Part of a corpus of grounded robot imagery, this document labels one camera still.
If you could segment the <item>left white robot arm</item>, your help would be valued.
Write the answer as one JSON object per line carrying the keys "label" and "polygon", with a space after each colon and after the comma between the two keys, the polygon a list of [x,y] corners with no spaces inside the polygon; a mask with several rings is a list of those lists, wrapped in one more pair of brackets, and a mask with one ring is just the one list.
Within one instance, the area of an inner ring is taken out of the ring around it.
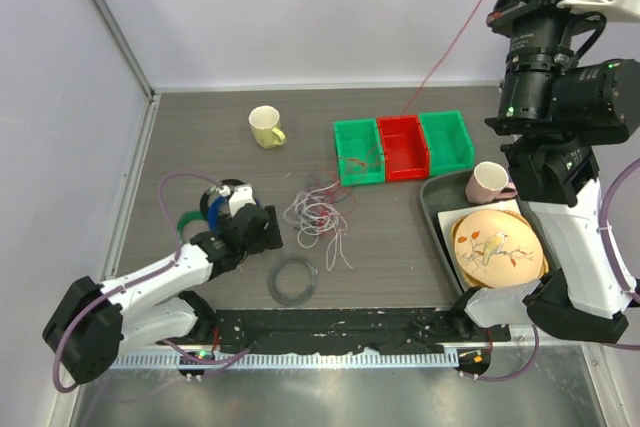
{"label": "left white robot arm", "polygon": [[55,388],[68,393],[97,379],[118,357],[150,344],[205,344],[215,315],[193,287],[235,270],[250,255],[282,246],[275,207],[247,204],[218,231],[195,235],[147,267],[100,283],[88,276],[74,281],[42,333],[54,354]]}

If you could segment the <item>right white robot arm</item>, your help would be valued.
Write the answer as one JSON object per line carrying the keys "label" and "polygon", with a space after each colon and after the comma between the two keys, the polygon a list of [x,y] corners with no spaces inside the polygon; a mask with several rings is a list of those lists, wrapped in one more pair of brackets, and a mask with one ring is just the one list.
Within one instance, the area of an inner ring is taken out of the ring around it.
{"label": "right white robot arm", "polygon": [[582,65],[611,22],[634,22],[639,0],[497,0],[486,23],[510,42],[496,115],[487,124],[509,138],[502,150],[520,199],[551,252],[549,273],[492,286],[501,261],[514,276],[533,257],[515,234],[499,231],[495,248],[480,230],[459,228],[459,260],[477,280],[451,318],[472,342],[488,327],[531,324],[563,340],[613,344],[639,302],[637,280],[615,243],[602,190],[597,145],[626,142],[639,126],[639,64],[611,59]]}

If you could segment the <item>yellow ceramic mug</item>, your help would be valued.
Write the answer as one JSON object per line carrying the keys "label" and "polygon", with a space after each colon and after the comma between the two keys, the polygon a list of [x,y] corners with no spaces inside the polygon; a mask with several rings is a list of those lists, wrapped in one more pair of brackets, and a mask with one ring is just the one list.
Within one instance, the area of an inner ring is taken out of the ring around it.
{"label": "yellow ceramic mug", "polygon": [[255,107],[248,116],[254,140],[264,149],[283,146],[286,135],[281,129],[279,111],[269,105]]}

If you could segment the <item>left green plastic bin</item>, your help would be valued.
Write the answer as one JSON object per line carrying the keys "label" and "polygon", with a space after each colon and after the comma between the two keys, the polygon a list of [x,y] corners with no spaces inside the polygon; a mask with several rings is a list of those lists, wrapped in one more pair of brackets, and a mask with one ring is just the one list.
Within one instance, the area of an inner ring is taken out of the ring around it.
{"label": "left green plastic bin", "polygon": [[345,187],[385,182],[385,157],[376,120],[333,124],[340,182]]}

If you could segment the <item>green plastic bin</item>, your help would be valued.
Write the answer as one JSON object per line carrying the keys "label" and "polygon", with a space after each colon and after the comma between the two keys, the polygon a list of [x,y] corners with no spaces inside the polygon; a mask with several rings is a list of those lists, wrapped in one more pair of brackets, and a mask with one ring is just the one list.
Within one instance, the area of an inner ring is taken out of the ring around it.
{"label": "green plastic bin", "polygon": [[333,124],[340,182],[345,187],[385,182],[385,157],[376,120]]}
{"label": "green plastic bin", "polygon": [[430,176],[470,169],[475,148],[459,111],[418,115],[430,153]]}

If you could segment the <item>red plastic bin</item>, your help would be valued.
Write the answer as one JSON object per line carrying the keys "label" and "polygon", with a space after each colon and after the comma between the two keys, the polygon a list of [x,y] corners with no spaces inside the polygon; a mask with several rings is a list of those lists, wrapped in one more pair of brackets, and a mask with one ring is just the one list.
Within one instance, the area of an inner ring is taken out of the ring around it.
{"label": "red plastic bin", "polygon": [[376,119],[385,158],[385,180],[399,182],[426,179],[430,153],[417,115]]}

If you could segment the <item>right green plastic bin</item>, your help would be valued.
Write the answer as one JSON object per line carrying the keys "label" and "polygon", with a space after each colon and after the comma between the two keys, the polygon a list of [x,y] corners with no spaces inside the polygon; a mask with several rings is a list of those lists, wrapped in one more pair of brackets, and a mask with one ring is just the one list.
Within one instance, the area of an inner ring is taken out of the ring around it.
{"label": "right green plastic bin", "polygon": [[430,176],[470,169],[475,148],[459,111],[418,115],[430,153]]}

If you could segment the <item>white square plate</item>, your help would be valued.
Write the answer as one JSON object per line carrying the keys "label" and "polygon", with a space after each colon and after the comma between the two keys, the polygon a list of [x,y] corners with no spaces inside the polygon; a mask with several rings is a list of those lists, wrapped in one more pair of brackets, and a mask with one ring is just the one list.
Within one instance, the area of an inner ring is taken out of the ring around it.
{"label": "white square plate", "polygon": [[443,249],[448,255],[453,267],[457,267],[457,262],[455,260],[454,241],[452,240],[451,228],[460,218],[466,217],[467,215],[480,210],[511,211],[517,214],[521,213],[519,205],[515,199],[439,212],[437,214],[437,220],[444,239],[445,246]]}

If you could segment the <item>dark grey tray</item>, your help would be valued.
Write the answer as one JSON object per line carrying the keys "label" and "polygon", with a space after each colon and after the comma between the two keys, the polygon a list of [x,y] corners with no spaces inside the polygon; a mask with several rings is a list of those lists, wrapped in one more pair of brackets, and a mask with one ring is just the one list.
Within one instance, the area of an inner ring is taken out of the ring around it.
{"label": "dark grey tray", "polygon": [[[457,263],[457,267],[453,267],[449,257],[444,251],[444,239],[437,220],[437,214],[442,211],[457,210],[471,206],[465,196],[465,187],[471,176],[471,170],[463,170],[452,172],[441,176],[433,177],[426,180],[421,188],[419,200],[424,213],[426,225],[437,243],[437,252],[441,261],[446,265],[448,274],[452,279],[453,285],[459,293],[464,293],[471,287],[480,286],[475,279],[468,277],[462,271]],[[521,210],[520,215],[526,221],[532,230],[540,236],[538,228],[531,221],[532,214],[525,202],[518,197],[513,198],[517,201]]]}

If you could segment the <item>pink ceramic mug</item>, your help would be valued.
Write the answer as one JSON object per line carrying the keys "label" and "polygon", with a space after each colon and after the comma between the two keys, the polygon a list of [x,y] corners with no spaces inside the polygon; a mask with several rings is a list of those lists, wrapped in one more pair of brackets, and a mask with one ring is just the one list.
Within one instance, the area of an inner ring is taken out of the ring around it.
{"label": "pink ceramic mug", "polygon": [[518,195],[515,184],[501,165],[483,161],[475,166],[465,187],[465,196],[475,205],[513,199]]}

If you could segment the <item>bird pattern plate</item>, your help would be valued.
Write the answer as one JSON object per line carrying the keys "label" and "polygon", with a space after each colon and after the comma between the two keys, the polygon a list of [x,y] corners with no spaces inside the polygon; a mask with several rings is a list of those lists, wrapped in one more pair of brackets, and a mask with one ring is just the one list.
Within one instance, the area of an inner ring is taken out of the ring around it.
{"label": "bird pattern plate", "polygon": [[472,287],[518,286],[549,272],[540,239],[514,211],[481,209],[460,217],[450,239],[455,264]]}

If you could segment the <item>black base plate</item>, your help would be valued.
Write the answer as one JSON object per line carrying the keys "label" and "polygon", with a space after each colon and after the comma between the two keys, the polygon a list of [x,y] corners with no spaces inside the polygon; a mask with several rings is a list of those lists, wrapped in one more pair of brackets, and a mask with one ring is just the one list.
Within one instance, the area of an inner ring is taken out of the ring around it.
{"label": "black base plate", "polygon": [[228,354],[346,355],[371,348],[383,355],[436,353],[443,343],[507,342],[509,328],[473,324],[435,308],[218,310],[203,326],[172,341],[218,345]]}

